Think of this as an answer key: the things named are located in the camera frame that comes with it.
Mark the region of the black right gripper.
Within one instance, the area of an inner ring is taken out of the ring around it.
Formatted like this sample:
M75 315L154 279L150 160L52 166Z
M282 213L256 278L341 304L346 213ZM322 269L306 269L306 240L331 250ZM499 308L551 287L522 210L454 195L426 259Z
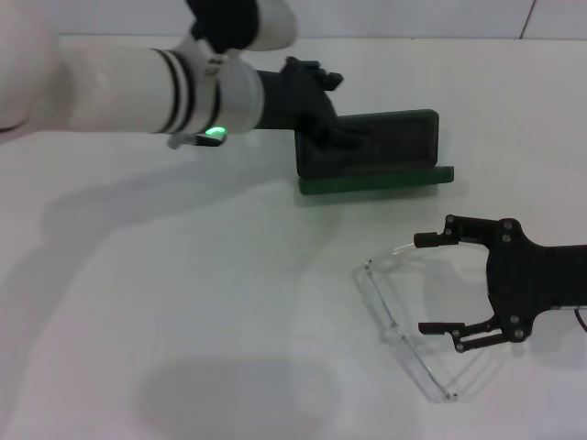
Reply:
M586 246L541 246L514 219L486 220L448 215L441 233L414 234L416 248L485 246L486 277L494 316L487 321L419 323L424 336L449 335L455 350L519 343L532 334L545 312L586 307Z

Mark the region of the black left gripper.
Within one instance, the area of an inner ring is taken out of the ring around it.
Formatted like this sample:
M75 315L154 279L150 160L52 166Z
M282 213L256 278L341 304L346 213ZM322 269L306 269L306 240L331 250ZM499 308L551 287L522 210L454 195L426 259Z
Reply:
M263 107L257 129L305 133L319 149L352 149L367 139L361 127L345 126L328 97L344 81L317 60L288 57L280 71L259 71Z

